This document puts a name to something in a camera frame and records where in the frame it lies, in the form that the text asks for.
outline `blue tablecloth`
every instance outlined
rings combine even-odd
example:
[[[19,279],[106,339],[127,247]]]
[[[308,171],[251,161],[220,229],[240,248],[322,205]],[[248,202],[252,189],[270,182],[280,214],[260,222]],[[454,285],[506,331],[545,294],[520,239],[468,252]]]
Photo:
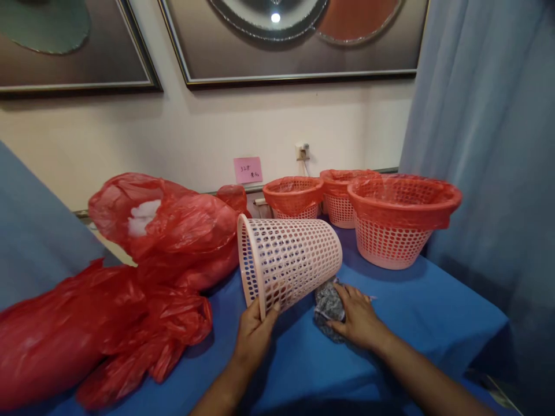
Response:
[[[373,305],[383,322],[448,375],[459,378],[507,324],[500,310],[425,258],[419,257],[406,270],[381,269],[360,256],[354,230],[336,231],[343,245],[339,279],[377,296]],[[148,379],[103,414],[185,416],[191,411],[233,352],[238,319],[245,310],[238,270],[210,302],[214,331],[208,339],[186,351],[165,383]],[[356,413],[360,403],[404,400],[400,386],[372,354],[324,337],[312,321],[313,309],[311,294],[279,318],[275,345],[239,413],[280,414],[310,407],[330,414],[335,404]],[[83,415],[84,411],[68,393],[25,413]]]

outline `power outlet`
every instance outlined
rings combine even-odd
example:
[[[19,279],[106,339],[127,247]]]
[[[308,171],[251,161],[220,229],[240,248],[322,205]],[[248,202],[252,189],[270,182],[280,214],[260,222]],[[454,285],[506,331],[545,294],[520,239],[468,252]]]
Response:
[[[310,145],[308,143],[297,143],[295,145],[295,154],[297,155],[297,160],[310,159]]]

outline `pink sticky note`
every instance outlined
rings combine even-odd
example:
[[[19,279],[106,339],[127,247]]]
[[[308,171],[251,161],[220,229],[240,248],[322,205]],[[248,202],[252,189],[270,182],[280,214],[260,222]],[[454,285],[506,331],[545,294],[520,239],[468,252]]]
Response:
[[[260,158],[235,158],[235,178],[237,183],[262,182]]]

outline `gray curtain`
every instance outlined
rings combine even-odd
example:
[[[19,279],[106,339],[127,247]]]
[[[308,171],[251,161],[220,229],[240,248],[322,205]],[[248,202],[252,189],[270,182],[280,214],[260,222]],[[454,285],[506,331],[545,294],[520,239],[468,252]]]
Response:
[[[488,361],[527,415],[555,414],[554,160],[554,2],[431,0],[399,170],[462,190],[427,256],[509,316]]]
[[[119,261],[0,142],[0,311],[105,257]]]

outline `wall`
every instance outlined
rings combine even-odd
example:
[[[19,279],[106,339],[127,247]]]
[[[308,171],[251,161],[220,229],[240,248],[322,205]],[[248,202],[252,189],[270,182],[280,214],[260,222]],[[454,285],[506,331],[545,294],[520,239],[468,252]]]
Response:
[[[323,169],[398,166],[412,80],[196,92],[185,86],[156,2],[132,0],[164,94],[2,103],[0,138],[72,210],[110,177],[144,172],[200,192],[260,156],[264,180],[297,174],[294,143]]]

